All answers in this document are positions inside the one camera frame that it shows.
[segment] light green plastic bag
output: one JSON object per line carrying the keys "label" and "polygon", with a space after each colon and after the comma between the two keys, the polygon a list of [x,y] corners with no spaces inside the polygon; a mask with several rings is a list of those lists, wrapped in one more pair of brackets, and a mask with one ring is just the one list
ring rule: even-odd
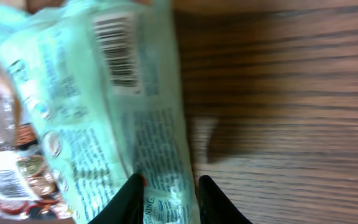
{"label": "light green plastic bag", "polygon": [[170,1],[44,9],[0,44],[0,59],[77,223],[135,172],[147,181],[144,223],[200,223]]}

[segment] white barcode label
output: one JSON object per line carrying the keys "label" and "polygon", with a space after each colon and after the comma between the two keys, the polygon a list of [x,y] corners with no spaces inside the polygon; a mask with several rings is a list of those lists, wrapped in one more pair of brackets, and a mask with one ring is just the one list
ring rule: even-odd
{"label": "white barcode label", "polygon": [[14,170],[0,170],[0,195],[7,198],[30,197]]}
{"label": "white barcode label", "polygon": [[12,151],[0,152],[0,199],[39,199],[17,169],[16,159],[17,156]]}
{"label": "white barcode label", "polygon": [[142,93],[134,27],[135,17],[129,13],[105,14],[94,19],[94,32],[116,93]]}

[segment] brown wooden surface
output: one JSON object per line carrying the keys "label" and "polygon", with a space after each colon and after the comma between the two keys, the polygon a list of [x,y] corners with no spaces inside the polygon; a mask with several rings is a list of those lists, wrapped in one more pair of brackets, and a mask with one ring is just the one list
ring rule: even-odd
{"label": "brown wooden surface", "polygon": [[358,223],[358,0],[177,1],[196,176],[257,223]]}

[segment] wooden table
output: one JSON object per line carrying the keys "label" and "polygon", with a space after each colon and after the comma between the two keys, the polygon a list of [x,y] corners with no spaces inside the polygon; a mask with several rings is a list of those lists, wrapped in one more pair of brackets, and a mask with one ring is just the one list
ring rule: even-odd
{"label": "wooden table", "polygon": [[255,224],[358,224],[358,0],[179,0],[196,177]]}

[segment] barcode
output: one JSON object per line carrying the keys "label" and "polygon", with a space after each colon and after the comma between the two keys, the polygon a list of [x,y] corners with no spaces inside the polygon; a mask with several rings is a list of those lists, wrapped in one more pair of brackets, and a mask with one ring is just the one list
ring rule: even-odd
{"label": "barcode", "polygon": [[94,20],[94,31],[108,65],[113,86],[139,93],[139,69],[135,54],[134,16],[107,14]]}
{"label": "barcode", "polygon": [[7,198],[30,197],[14,170],[0,170],[0,195]]}

